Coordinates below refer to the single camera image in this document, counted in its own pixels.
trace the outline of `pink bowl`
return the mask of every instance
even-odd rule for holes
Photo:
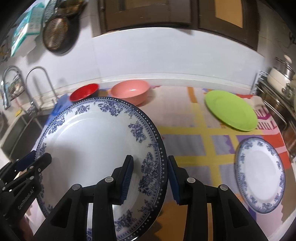
[[[110,93],[115,98],[139,105],[147,99],[149,88],[144,80],[127,80],[114,85]]]

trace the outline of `wall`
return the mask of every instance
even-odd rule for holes
[[[98,34],[94,33],[98,28],[93,26],[98,23],[95,2],[91,0],[82,14],[79,38],[67,54],[56,56],[47,51],[38,36],[37,46],[25,57],[10,58],[0,66],[0,74],[14,64],[25,76],[32,67],[41,65],[47,69],[54,88],[90,79],[112,80],[127,74],[136,74],[137,78],[143,74],[165,74],[172,79],[180,74],[185,79],[187,75],[192,79],[210,76],[251,86],[261,69],[264,59],[257,52],[202,31],[140,28],[93,38]],[[50,90],[40,70],[32,73],[28,86],[33,96]]]
[[[292,59],[292,68],[296,70],[296,45],[289,48],[289,28],[282,18],[270,7],[257,1],[260,15],[258,53],[264,58],[262,70],[269,73],[274,58],[284,60],[284,54]]]

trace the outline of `cabinet door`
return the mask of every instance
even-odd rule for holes
[[[200,28],[257,49],[259,16],[256,0],[199,0],[199,15]]]
[[[190,0],[106,0],[106,31],[154,23],[191,23]]]

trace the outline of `stainless steel sink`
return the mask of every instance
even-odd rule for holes
[[[23,158],[32,150],[51,111],[42,111],[33,119],[27,114],[19,117],[1,146],[11,161]]]

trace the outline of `oval plate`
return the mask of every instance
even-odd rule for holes
[[[141,236],[157,218],[168,182],[166,152],[155,125],[134,105],[98,97],[68,107],[43,133],[35,159],[45,152],[52,163],[40,175],[37,197],[45,217],[73,184],[98,183],[129,154],[134,170],[128,196],[123,205],[113,206],[117,239]],[[91,222],[89,215],[88,235]]]
[[[286,183],[284,166],[267,141],[250,137],[240,143],[235,174],[244,200],[254,211],[269,213],[281,202]]]
[[[235,94],[210,91],[205,96],[205,103],[218,119],[235,129],[251,131],[257,126],[258,119],[252,107]]]

